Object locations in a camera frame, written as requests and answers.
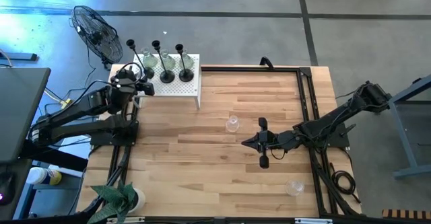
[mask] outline potted plant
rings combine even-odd
[[[117,188],[112,186],[91,186],[107,204],[94,213],[87,224],[97,223],[101,220],[117,215],[117,223],[122,224],[127,213],[143,207],[145,195],[140,189],[132,187],[132,183],[124,185],[120,180]]]

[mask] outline pegboard stand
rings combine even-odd
[[[179,73],[183,69],[183,64],[181,63],[181,58],[179,54],[170,54],[175,60],[175,67],[171,69],[175,74],[175,79],[172,83],[163,83],[160,81],[160,74],[163,72],[163,66],[160,62],[159,55],[153,54],[157,58],[157,65],[153,68],[154,77],[148,79],[148,82],[153,83],[155,94],[152,97],[187,97],[194,98],[196,103],[196,109],[201,108],[201,82],[202,73],[201,65],[199,62],[199,54],[189,54],[189,56],[194,60],[195,64],[193,68],[190,69],[195,74],[194,78],[190,82],[183,82],[179,78]],[[143,60],[143,54],[138,54],[138,56]],[[139,64],[139,60],[136,55],[133,58],[133,62]],[[139,68],[136,65],[132,67],[133,72],[139,73]],[[138,92],[137,97],[146,96],[143,92]]]

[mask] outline concrete floor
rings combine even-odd
[[[309,13],[430,15],[430,0],[306,0]],[[301,13],[299,0],[0,0],[3,7],[71,9],[84,4],[109,11],[212,11]],[[161,40],[173,50],[181,42],[191,53],[200,53],[205,64],[252,64],[269,57],[275,65],[310,65],[301,18],[255,17],[144,17],[106,16],[119,31],[124,50],[122,62],[131,61],[125,46],[129,38],[138,48]],[[395,95],[418,77],[431,72],[431,20],[310,20],[319,65],[328,66],[341,95],[366,80],[379,83]],[[52,69],[48,86],[60,95],[84,86],[90,72],[87,51],[67,15],[0,14],[0,48],[9,52],[34,52],[35,65]],[[97,66],[92,79],[106,79],[108,72],[90,52]],[[14,62],[28,66],[32,63]],[[51,102],[43,98],[41,106]],[[379,116],[361,113],[347,123],[355,179],[365,214],[379,217],[382,209],[431,210],[431,175],[394,180],[392,172],[407,167],[395,124],[389,111]],[[42,208],[50,196],[56,209]],[[44,215],[64,213],[70,198],[57,193],[36,198],[33,211]]]

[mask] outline bottle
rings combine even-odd
[[[183,61],[184,61],[184,67],[186,69],[192,69],[195,65],[194,60],[187,54],[187,50],[183,50]]]
[[[304,192],[304,183],[296,180],[289,180],[286,182],[286,193],[290,196],[298,196]]]
[[[43,167],[32,167],[27,176],[27,184],[56,185],[61,180],[61,173],[57,170],[48,170]]]
[[[240,128],[240,121],[237,116],[231,116],[229,117],[228,121],[226,122],[226,130],[231,133],[235,133],[238,128]]]
[[[141,50],[143,54],[142,63],[144,67],[149,67],[150,69],[154,68],[157,65],[157,58],[150,53],[148,48],[142,48]]]
[[[160,50],[160,56],[163,59],[164,67],[166,70],[172,70],[175,68],[175,59],[169,56],[169,52],[167,49]]]

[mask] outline black candle holder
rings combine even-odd
[[[152,79],[154,77],[154,70],[152,68],[149,67],[144,67],[143,63],[141,61],[141,58],[139,58],[138,54],[136,53],[136,45],[135,45],[135,41],[132,39],[128,39],[126,41],[126,45],[135,53],[137,60],[139,60],[139,63],[141,63],[142,69],[143,69],[143,73],[145,74],[145,76],[148,79]]]
[[[175,79],[175,74],[171,70],[166,70],[166,67],[164,66],[162,56],[160,56],[160,42],[155,40],[151,43],[151,45],[154,47],[154,50],[156,50],[159,54],[160,62],[163,66],[164,71],[160,74],[160,81],[163,83],[171,83]]]
[[[183,81],[183,82],[190,82],[193,79],[193,77],[195,76],[195,74],[193,73],[192,70],[186,69],[186,67],[184,65],[184,61],[183,61],[183,48],[184,48],[184,46],[182,44],[177,44],[175,46],[175,50],[180,55],[181,62],[183,63],[183,70],[181,70],[179,76],[180,76],[180,80],[181,81]]]

